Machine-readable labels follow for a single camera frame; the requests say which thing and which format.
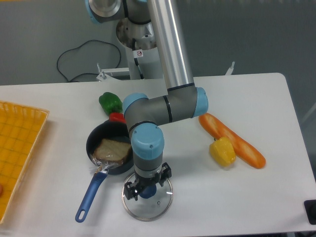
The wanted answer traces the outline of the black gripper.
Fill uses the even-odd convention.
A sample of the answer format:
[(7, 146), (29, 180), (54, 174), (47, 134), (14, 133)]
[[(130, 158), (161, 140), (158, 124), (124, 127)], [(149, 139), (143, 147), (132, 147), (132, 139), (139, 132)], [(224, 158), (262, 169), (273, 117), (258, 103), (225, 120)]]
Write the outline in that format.
[(127, 200), (138, 200), (138, 195), (157, 183), (163, 187), (165, 181), (172, 177), (172, 170), (167, 162), (138, 162), (134, 164), (134, 175), (134, 182), (124, 184), (124, 196)]

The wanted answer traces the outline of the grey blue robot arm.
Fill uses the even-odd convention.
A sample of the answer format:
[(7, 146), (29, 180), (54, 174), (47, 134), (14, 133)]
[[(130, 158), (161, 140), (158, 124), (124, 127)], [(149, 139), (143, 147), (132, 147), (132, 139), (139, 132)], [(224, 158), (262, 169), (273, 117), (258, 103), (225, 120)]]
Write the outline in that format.
[(163, 76), (167, 94), (148, 98), (133, 93), (123, 101), (123, 115), (133, 149), (135, 181), (124, 185), (127, 199), (148, 187), (163, 185), (171, 169), (162, 161), (160, 126), (203, 115), (205, 91), (196, 87), (190, 69), (177, 2), (174, 0), (88, 0), (92, 21), (118, 20), (116, 35), (126, 49), (132, 79)]

